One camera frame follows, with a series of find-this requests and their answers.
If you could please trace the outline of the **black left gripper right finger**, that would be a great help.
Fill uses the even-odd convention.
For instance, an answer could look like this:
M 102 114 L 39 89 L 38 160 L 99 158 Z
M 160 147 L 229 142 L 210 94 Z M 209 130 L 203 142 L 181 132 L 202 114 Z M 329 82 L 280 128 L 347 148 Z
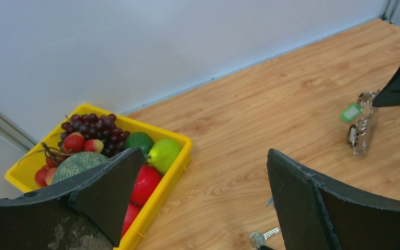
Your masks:
M 400 200 L 373 194 L 270 149 L 267 171 L 286 249 L 400 249 Z

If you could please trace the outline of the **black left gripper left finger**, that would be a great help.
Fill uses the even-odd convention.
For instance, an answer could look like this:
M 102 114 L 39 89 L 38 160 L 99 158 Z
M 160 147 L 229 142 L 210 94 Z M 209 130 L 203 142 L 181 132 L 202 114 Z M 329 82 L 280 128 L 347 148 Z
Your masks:
M 113 249 L 119 246 L 144 163 L 131 148 L 45 188 L 0 199 L 0 249 Z

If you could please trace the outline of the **silver key with blue tag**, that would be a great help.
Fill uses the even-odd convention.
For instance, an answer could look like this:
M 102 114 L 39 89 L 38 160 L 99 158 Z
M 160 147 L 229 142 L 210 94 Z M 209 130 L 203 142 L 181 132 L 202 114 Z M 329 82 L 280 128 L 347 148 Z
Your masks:
M 269 230 L 265 233 L 254 232 L 248 238 L 249 242 L 251 243 L 253 249 L 260 249 L 262 246 L 265 245 L 265 242 L 273 235 L 280 232 L 280 228 L 276 227 L 272 230 Z

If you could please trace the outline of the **silver keyring bunch with keys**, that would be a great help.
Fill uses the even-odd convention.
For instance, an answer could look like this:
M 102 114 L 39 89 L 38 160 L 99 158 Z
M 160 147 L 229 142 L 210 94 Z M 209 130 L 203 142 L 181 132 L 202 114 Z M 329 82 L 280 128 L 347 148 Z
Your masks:
M 379 90 L 362 92 L 341 112 L 341 119 L 350 124 L 347 142 L 355 156 L 364 157 L 371 146 L 379 116 L 379 108 L 373 107 L 372 102 L 379 93 Z

